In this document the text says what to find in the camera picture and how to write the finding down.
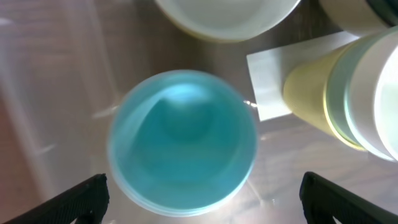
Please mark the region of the yellow cup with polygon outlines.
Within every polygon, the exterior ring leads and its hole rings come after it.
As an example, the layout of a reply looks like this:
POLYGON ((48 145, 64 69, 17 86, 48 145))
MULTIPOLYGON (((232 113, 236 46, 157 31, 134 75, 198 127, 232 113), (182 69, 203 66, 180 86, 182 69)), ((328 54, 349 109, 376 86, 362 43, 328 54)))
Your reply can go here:
POLYGON ((295 67, 285 79, 283 99, 294 115, 347 146, 365 149, 360 144, 338 133, 326 108, 326 87, 332 70, 342 55, 351 47, 346 44, 315 60, 295 67))

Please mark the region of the light blue cup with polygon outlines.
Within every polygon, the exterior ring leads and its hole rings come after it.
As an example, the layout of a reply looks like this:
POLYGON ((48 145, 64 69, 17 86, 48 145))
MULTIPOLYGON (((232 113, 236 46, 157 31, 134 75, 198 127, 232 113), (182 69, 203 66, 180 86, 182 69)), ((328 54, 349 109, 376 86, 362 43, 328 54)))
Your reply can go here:
POLYGON ((248 179, 256 124, 243 96, 224 80, 172 70, 140 82, 114 115, 107 158, 121 191, 168 217, 224 205, 248 179))

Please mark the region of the white small bowl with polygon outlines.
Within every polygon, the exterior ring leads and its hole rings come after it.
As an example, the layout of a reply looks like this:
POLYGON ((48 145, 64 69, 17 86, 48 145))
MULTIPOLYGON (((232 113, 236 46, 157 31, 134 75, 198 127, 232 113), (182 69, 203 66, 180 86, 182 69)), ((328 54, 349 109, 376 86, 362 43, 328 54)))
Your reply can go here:
POLYGON ((300 0, 155 0, 174 24, 217 39, 249 40, 283 21, 300 0))

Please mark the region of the green cup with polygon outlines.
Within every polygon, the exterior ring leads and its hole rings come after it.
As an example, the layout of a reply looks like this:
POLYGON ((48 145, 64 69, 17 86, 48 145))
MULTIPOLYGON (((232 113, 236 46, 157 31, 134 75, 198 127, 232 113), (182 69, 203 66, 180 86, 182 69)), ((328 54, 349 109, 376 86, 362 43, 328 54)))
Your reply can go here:
POLYGON ((371 152, 387 161, 393 161, 394 159, 372 145, 366 144, 362 146, 358 141, 348 124, 350 117, 345 110, 345 104, 347 103, 351 78, 361 57, 379 39, 393 32, 394 29, 389 29, 378 34, 369 35, 341 48, 342 54, 334 64, 325 87, 324 102, 328 124, 339 140, 355 150, 371 152))

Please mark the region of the beige large bowl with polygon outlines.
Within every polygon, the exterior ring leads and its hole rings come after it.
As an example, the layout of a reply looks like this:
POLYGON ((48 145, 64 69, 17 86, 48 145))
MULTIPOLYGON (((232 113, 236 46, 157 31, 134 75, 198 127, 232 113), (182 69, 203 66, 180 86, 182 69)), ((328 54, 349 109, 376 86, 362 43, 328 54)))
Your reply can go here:
POLYGON ((327 16, 341 29, 358 37, 391 28, 366 0, 319 0, 327 16))

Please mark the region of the yellow small bowl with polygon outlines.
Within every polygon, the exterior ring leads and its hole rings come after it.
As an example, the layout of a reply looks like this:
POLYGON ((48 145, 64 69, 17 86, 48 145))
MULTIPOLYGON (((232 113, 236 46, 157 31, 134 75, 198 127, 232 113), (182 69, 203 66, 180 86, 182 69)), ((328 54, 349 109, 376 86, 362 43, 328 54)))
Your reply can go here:
POLYGON ((194 38, 197 38, 197 39, 200 39, 200 40, 204 40, 204 41, 207 41, 207 42, 216 42, 216 43, 222 43, 222 44, 230 44, 230 43, 242 42, 242 40, 217 39, 217 38, 210 37, 210 36, 207 36, 207 35, 202 35, 202 34, 199 34, 197 32, 194 32, 194 31, 192 31, 190 29, 187 29, 186 27, 181 26, 180 24, 175 24, 175 26, 178 27, 184 33, 186 33, 186 34, 188 34, 188 35, 190 35, 190 36, 192 36, 194 38))

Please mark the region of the clear plastic storage bin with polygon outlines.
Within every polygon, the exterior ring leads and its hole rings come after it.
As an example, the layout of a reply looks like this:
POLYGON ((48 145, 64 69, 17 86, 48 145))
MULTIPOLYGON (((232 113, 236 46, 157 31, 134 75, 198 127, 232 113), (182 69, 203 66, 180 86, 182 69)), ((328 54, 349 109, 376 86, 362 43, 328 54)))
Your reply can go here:
MULTIPOLYGON (((247 55, 339 28, 317 1, 301 1, 271 30, 222 44, 179 29, 154 1, 1 2, 1 220, 94 174, 108 174, 106 138, 123 96, 161 72, 201 70, 235 87, 256 112, 247 55)), ((313 171, 397 212, 397 164, 356 151, 302 121, 257 122, 248 181, 203 215, 165 217, 130 201, 108 179, 105 223, 305 223, 299 188, 313 171)))

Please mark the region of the cream white cup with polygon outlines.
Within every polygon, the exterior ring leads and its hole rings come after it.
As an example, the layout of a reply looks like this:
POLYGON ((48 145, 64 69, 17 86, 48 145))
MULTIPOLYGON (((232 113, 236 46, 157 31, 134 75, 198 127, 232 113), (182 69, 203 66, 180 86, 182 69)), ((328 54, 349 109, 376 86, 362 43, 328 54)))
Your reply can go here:
POLYGON ((379 34, 359 55, 345 113, 360 145, 377 157, 397 161, 397 31, 379 34))

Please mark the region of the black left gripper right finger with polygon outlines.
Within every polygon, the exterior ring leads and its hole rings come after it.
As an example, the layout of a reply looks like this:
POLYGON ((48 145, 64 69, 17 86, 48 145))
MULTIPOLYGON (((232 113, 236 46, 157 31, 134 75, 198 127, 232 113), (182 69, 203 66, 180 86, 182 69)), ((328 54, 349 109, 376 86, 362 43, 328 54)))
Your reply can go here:
POLYGON ((314 172, 304 174, 299 197, 308 224, 397 224, 397 215, 314 172))

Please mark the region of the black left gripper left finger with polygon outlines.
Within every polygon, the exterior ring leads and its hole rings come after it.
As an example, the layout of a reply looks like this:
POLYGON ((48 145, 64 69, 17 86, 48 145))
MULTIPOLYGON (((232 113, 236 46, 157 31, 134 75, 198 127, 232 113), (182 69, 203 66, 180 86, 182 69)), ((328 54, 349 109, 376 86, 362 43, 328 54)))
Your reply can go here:
POLYGON ((100 224, 109 205, 105 174, 96 174, 4 224, 100 224))

